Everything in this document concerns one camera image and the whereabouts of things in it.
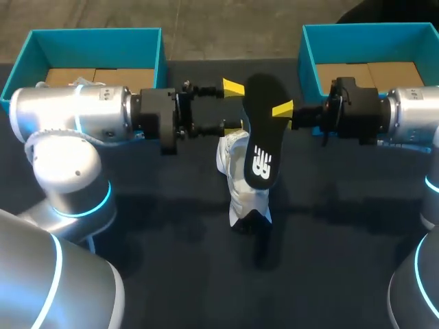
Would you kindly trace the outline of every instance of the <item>concrete floor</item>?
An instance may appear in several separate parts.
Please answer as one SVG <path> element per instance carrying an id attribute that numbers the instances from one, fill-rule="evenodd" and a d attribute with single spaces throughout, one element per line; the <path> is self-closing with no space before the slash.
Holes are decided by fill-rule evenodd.
<path id="1" fill-rule="evenodd" d="M 170 60 L 296 57 L 304 24 L 359 0 L 0 0 L 0 62 L 31 29 L 162 27 Z"/>

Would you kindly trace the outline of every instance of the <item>black table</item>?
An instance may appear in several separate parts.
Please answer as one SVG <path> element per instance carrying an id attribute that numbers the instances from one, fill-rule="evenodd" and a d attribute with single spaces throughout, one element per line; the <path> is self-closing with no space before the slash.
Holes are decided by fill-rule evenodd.
<path id="1" fill-rule="evenodd" d="M 242 82 L 276 74 L 300 99 L 295 60 L 171 62 L 170 86 L 185 79 Z M 10 66 L 0 66 L 1 77 Z M 201 99 L 195 119 L 235 116 L 239 100 Z M 230 231 L 230 195 L 215 166 L 216 138 L 181 142 L 160 157 L 142 142 L 101 151 L 119 216 L 97 253 L 121 272 L 123 328 L 391 329 L 388 283 L 422 234 L 419 199 L 428 156 L 288 132 L 282 175 L 270 195 L 274 228 L 256 266 L 254 237 Z M 40 201 L 23 145 L 0 113 L 0 208 Z"/>

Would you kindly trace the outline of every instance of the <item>blue box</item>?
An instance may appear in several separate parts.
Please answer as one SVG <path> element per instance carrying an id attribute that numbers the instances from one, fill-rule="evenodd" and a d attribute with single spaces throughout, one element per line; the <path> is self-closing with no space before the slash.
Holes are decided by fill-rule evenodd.
<path id="1" fill-rule="evenodd" d="M 317 64 L 374 62 L 413 62 L 423 84 L 437 86 L 439 34 L 431 23 L 304 25 L 298 74 L 305 102 L 321 103 L 328 96 Z"/>
<path id="2" fill-rule="evenodd" d="M 5 111 L 14 91 L 45 81 L 52 68 L 154 69 L 154 88 L 167 86 L 160 28 L 36 29 L 27 36 L 0 96 Z"/>

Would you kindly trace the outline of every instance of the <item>white logo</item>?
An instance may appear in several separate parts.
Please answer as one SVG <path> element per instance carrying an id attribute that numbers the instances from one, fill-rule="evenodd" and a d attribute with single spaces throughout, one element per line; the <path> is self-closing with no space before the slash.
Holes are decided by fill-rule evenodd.
<path id="1" fill-rule="evenodd" d="M 272 156 L 261 150 L 257 145 L 254 146 L 253 156 L 253 173 L 256 176 L 261 176 L 262 179 L 270 178 L 270 163 Z"/>

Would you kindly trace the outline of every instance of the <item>black insole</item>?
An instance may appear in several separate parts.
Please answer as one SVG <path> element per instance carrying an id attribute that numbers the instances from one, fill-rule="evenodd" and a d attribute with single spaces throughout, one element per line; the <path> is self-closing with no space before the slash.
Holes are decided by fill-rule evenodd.
<path id="1" fill-rule="evenodd" d="M 248 185 L 258 190 L 271 188 L 281 165 L 281 150 L 288 118 L 273 117 L 273 108 L 291 99 L 283 85 L 267 74 L 252 75 L 245 84 L 244 111 L 250 138 L 244 165 Z"/>

